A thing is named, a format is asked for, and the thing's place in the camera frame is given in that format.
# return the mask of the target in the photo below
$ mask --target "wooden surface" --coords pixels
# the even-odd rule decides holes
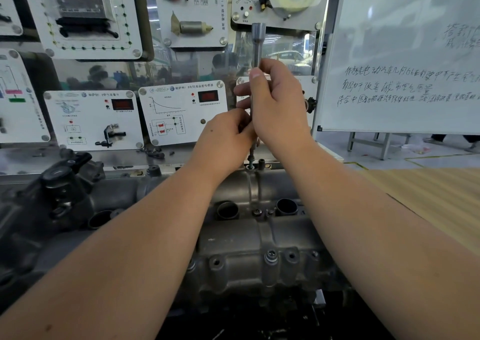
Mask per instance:
[[[480,255],[480,169],[357,171]]]

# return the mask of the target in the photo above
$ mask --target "whiteboard stand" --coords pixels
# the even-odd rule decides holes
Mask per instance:
[[[371,142],[369,140],[357,139],[355,138],[355,132],[350,132],[350,137],[348,140],[347,150],[349,152],[353,149],[353,143],[365,144],[367,146],[381,148],[380,160],[384,161],[388,155],[388,148],[390,147],[391,135],[406,137],[405,144],[408,144],[411,138],[411,134],[408,133],[385,133],[385,139],[383,143]],[[374,140],[378,140],[380,133],[375,133]]]

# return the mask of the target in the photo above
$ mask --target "hand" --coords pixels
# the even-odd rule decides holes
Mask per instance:
[[[270,74],[272,81],[267,81],[264,72]],[[280,61],[262,59],[260,68],[250,71],[250,82],[238,85],[234,93],[253,96],[255,132],[278,159],[282,160],[282,154],[288,151],[313,143],[302,86]],[[237,103],[242,109],[250,106],[250,98]]]
[[[203,130],[187,166],[206,172],[218,186],[243,164],[257,136],[242,109],[218,114]]]

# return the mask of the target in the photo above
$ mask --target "floor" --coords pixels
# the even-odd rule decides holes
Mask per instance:
[[[380,161],[381,149],[355,143],[351,152],[347,151],[349,132],[318,132],[316,140],[345,159],[345,164],[354,170],[390,170],[418,168],[468,168],[480,167],[480,154],[472,154],[464,149],[471,146],[462,136],[449,135],[443,146],[423,143],[429,134],[414,134],[410,145],[415,151],[429,149],[418,154],[411,149],[402,149],[405,137],[392,136],[388,159]],[[356,138],[373,141],[375,133],[357,133]],[[382,142],[384,134],[380,134],[378,142]]]

